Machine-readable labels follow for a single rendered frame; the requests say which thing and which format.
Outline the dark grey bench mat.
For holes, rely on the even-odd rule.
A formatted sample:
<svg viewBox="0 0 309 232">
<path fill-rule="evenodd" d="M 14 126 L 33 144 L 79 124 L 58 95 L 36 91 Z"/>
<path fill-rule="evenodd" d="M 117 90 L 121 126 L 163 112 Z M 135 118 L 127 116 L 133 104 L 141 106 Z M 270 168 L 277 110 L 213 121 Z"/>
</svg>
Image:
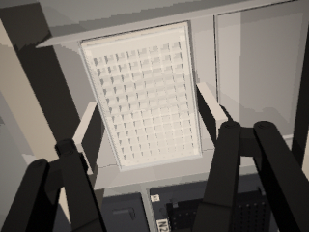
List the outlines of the dark grey bench mat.
<svg viewBox="0 0 309 232">
<path fill-rule="evenodd" d="M 248 0 L 0 0 L 0 9 L 39 3 L 52 38 L 178 15 Z M 27 168 L 0 116 L 0 231 Z M 103 197 L 141 192 L 151 232 L 157 232 L 150 189 L 207 181 L 210 172 L 106 188 Z"/>
</svg>

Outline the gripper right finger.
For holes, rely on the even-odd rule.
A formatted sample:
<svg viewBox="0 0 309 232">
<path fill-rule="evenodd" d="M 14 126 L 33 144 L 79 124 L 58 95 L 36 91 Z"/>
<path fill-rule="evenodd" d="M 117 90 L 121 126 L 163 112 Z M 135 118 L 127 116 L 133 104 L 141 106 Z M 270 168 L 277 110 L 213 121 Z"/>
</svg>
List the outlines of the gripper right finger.
<svg viewBox="0 0 309 232">
<path fill-rule="evenodd" d="M 192 232 L 234 232 L 240 157 L 253 157 L 279 232 L 309 232 L 309 181 L 278 128 L 269 121 L 241 127 L 205 82 L 196 90 L 215 150 Z"/>
</svg>

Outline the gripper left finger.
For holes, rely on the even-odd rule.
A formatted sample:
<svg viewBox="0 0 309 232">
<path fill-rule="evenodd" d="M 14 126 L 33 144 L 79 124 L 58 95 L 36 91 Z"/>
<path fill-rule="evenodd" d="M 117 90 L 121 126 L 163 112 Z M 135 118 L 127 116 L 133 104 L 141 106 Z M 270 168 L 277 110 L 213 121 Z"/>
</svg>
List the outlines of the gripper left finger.
<svg viewBox="0 0 309 232">
<path fill-rule="evenodd" d="M 71 232 L 107 232 L 88 176 L 94 173 L 104 130 L 97 102 L 89 102 L 73 139 L 55 144 L 59 158 L 28 165 L 0 232 L 52 232 L 61 188 Z"/>
</svg>

